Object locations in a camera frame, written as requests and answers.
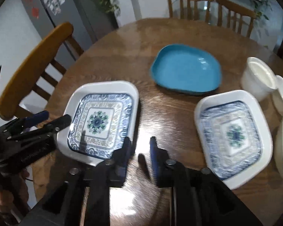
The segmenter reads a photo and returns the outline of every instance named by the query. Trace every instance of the screw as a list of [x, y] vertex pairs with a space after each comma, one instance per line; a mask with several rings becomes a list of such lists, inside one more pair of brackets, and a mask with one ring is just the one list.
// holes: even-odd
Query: screw
[[79, 172], [79, 169], [76, 168], [76, 167], [71, 168], [70, 171], [69, 171], [69, 173], [70, 173], [71, 175], [76, 175], [78, 172]]
[[204, 174], [204, 175], [209, 175], [211, 173], [211, 170], [209, 168], [205, 167], [205, 168], [201, 169], [201, 173]]
[[175, 165], [177, 161], [173, 160], [173, 159], [167, 159], [166, 160], [166, 164], [169, 166]]
[[108, 159], [108, 160], [106, 160], [106, 165], [113, 165], [114, 164], [114, 160], [112, 160], [112, 159]]

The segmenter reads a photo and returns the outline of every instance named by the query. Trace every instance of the wooden dining table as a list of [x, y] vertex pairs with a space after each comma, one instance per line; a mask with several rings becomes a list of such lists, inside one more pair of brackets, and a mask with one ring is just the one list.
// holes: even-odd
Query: wooden dining table
[[[283, 76], [283, 61], [257, 42], [230, 29], [202, 21], [182, 19], [142, 19], [106, 35], [67, 70], [48, 101], [50, 118], [63, 115], [67, 102], [80, 86], [91, 82], [125, 80], [139, 91], [139, 110], [133, 143], [135, 154], [128, 165], [123, 188], [110, 189], [111, 225], [169, 225], [170, 189], [157, 188], [148, 167], [149, 140], [156, 136], [159, 148], [186, 167], [206, 166], [194, 123], [194, 109], [204, 96], [173, 92], [155, 84], [149, 74], [157, 53], [168, 44], [185, 44], [212, 54], [220, 63], [222, 82], [212, 94], [241, 89], [240, 79], [248, 57], [266, 62]], [[270, 132], [275, 138], [281, 122], [271, 97], [260, 103]], [[63, 181], [72, 167], [86, 165], [62, 155], [58, 150], [33, 164], [37, 200]], [[260, 219], [273, 225], [283, 213], [283, 179], [274, 159], [253, 179], [233, 190]]]

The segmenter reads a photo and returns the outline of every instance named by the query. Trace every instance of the human hand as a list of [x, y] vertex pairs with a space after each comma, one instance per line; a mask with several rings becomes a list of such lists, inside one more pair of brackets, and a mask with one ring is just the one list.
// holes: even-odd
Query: human hand
[[[19, 177], [21, 179], [19, 196], [23, 200], [24, 203], [27, 203], [28, 188], [25, 183], [25, 178], [29, 177], [29, 172], [26, 169], [24, 169], [19, 173]], [[14, 201], [14, 196], [10, 191], [0, 190], [0, 212], [1, 213], [9, 213], [11, 211], [13, 201]]]

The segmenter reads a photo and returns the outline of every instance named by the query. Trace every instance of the chair backrest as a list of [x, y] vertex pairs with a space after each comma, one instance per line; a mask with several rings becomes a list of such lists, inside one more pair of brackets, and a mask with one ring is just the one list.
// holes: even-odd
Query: chair backrest
[[[192, 14], [190, 1], [194, 1], [194, 15]], [[206, 15], [205, 15], [205, 21], [208, 23], [209, 16], [210, 16], [210, 4], [214, 0], [187, 0], [187, 19], [188, 20], [192, 20], [192, 19], [198, 20], [199, 19], [199, 11], [198, 11], [198, 7], [197, 7], [198, 1], [207, 1], [208, 2]], [[169, 3], [169, 15], [170, 15], [170, 18], [173, 18], [172, 1], [168, 0], [168, 3]], [[180, 18], [184, 19], [183, 0], [180, 0]]]
[[8, 121], [14, 116], [24, 118], [32, 115], [19, 106], [31, 91], [45, 100], [49, 100], [50, 94], [40, 88], [36, 82], [42, 77], [52, 86], [57, 85], [58, 82], [45, 72], [49, 64], [52, 64], [62, 75], [66, 72], [66, 69], [55, 60], [58, 49], [64, 41], [68, 41], [79, 56], [82, 55], [84, 51], [73, 39], [72, 33], [71, 23], [66, 22], [58, 25], [22, 62], [0, 97], [0, 117], [3, 120]]
[[233, 23], [233, 31], [236, 31], [236, 22], [237, 22], [237, 13], [240, 14], [239, 26], [238, 26], [238, 34], [241, 34], [242, 29], [242, 16], [248, 16], [251, 18], [250, 25], [248, 27], [248, 31], [246, 37], [250, 37], [253, 27], [254, 27], [254, 19], [257, 18], [256, 13], [246, 7], [240, 6], [236, 3], [233, 3], [229, 0], [216, 0], [218, 3], [218, 22], [217, 26], [222, 26], [222, 6], [225, 6], [228, 9], [228, 19], [227, 19], [227, 28], [230, 27], [231, 24], [231, 11], [234, 12], [234, 23]]

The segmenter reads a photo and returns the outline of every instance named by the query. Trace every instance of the teal dish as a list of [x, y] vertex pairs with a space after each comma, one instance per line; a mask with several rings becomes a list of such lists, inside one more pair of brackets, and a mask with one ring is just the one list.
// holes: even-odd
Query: teal dish
[[150, 74], [158, 85], [192, 95], [211, 92], [221, 83], [219, 62], [208, 52], [182, 44], [161, 49]]

